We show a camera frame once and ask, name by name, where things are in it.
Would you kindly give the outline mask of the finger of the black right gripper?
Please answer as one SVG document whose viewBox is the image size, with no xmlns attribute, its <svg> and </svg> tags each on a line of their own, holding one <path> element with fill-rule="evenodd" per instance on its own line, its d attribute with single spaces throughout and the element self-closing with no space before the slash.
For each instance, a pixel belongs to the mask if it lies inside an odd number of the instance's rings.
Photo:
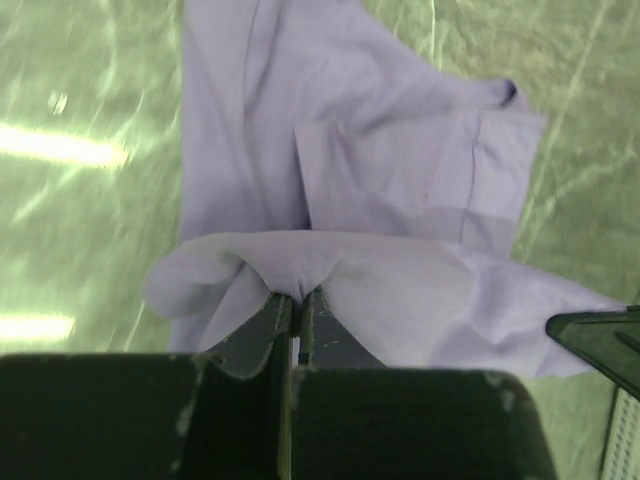
<svg viewBox="0 0 640 480">
<path fill-rule="evenodd" d="M 639 306 L 558 314 L 546 334 L 630 395 L 639 394 Z"/>
</svg>

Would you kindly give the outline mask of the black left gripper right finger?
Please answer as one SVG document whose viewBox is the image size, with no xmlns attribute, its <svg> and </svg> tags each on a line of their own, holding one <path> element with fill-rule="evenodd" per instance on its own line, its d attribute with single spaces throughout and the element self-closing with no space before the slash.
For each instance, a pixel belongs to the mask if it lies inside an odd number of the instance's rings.
<svg viewBox="0 0 640 480">
<path fill-rule="evenodd" d="M 382 365 L 321 290 L 292 373 L 296 479 L 553 479 L 535 403 L 504 372 Z"/>
</svg>

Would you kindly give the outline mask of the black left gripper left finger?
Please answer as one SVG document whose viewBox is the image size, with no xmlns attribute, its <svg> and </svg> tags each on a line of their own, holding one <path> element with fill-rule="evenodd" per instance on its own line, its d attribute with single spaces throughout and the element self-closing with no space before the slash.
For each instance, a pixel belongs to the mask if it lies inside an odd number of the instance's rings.
<svg viewBox="0 0 640 480">
<path fill-rule="evenodd" d="M 279 479 L 290 299 L 191 354 L 1 359 L 5 479 Z"/>
</svg>

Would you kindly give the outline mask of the purple t shirt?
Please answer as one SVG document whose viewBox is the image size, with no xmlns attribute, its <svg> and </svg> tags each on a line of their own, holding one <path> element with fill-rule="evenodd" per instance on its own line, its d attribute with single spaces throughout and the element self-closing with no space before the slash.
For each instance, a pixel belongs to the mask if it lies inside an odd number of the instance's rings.
<svg viewBox="0 0 640 480">
<path fill-rule="evenodd" d="M 189 1 L 179 246 L 148 307 L 176 353 L 320 290 L 375 362 L 569 377 L 545 332 L 616 301 L 510 259 L 545 119 L 443 73 L 356 1 Z"/>
</svg>

